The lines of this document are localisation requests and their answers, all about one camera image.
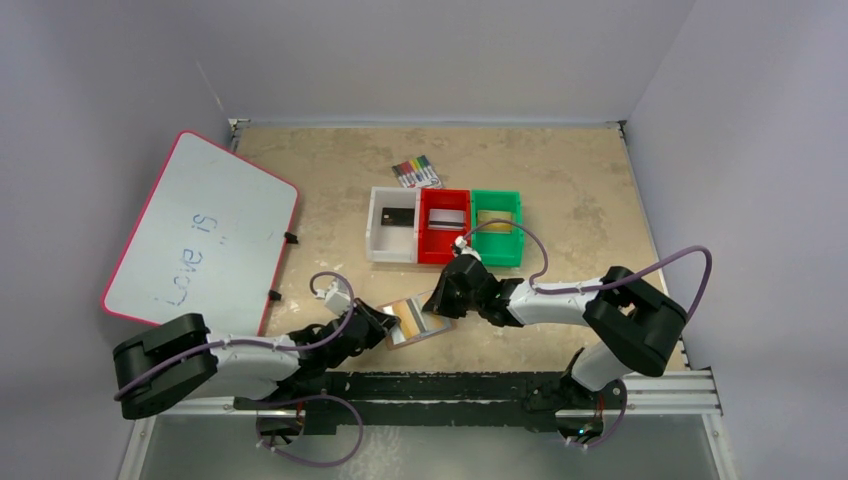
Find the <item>pink leather card holder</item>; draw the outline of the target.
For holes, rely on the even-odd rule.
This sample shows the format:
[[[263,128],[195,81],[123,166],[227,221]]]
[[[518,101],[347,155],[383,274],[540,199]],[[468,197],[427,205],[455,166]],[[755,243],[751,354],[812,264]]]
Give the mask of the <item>pink leather card holder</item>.
[[[399,319],[398,324],[389,329],[386,338],[388,349],[408,346],[456,328],[453,319],[423,310],[432,293],[433,291],[422,292],[378,307],[382,313]]]

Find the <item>orange credit card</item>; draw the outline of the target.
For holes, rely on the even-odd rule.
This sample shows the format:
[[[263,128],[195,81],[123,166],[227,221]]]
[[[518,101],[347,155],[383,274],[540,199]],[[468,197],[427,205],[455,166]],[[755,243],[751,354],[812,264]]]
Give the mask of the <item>orange credit card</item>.
[[[452,320],[421,311],[427,299],[427,295],[419,294],[401,300],[393,306],[394,315],[400,319],[398,324],[400,342],[418,341],[454,328]]]

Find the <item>green plastic bin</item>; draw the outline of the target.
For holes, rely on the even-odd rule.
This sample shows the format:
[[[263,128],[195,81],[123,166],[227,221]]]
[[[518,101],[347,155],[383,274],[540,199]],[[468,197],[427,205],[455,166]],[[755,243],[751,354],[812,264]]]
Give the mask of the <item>green plastic bin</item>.
[[[525,234],[513,226],[511,234],[493,234],[478,231],[478,210],[511,211],[513,221],[521,224],[522,202],[517,191],[501,190],[472,190],[471,191],[471,220],[475,232],[471,245],[481,255],[482,261],[490,267],[519,267],[523,259]]]

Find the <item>red plastic bin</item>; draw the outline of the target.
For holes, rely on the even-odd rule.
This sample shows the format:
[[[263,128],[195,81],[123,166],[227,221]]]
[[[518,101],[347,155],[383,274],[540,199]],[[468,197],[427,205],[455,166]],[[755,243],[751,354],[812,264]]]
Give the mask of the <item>red plastic bin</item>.
[[[431,230],[427,228],[430,209],[464,210],[463,231]],[[453,258],[454,240],[471,229],[471,193],[458,189],[422,189],[419,201],[417,261],[419,264],[444,265]]]

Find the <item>white plastic bin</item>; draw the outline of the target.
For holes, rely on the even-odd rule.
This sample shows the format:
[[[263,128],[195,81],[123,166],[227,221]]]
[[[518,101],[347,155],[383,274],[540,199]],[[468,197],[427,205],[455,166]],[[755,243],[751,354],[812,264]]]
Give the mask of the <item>white plastic bin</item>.
[[[373,187],[366,222],[365,254],[375,263],[417,263],[420,190],[402,187]],[[416,225],[412,228],[380,225],[384,207],[415,208]]]

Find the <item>red framed whiteboard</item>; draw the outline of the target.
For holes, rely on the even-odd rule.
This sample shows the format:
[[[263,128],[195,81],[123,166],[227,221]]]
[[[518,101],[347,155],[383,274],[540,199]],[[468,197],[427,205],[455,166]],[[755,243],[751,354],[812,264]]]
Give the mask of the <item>red framed whiteboard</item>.
[[[195,132],[178,134],[101,298],[105,312],[161,325],[199,313],[256,335],[299,191]]]

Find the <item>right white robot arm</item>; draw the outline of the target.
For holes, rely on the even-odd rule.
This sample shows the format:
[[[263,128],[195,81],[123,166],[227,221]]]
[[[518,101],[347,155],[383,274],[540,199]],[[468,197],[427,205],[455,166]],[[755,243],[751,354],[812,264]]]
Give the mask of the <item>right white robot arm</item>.
[[[613,266],[583,283],[532,285],[522,278],[499,279],[476,257],[462,254],[442,270],[422,309],[451,319],[473,311],[497,327],[590,328],[598,343],[575,354],[555,391],[565,402],[584,407],[629,373],[662,376],[688,323],[683,307],[630,274]]]

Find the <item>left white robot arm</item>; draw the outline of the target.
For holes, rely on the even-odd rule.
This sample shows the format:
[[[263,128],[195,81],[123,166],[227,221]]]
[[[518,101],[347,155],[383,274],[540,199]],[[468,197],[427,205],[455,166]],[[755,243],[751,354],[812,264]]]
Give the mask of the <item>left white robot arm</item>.
[[[193,398],[240,397],[284,409],[300,384],[376,347],[399,322],[360,299],[336,320],[277,337],[216,334],[202,315],[185,314],[113,349],[114,399],[128,420]]]

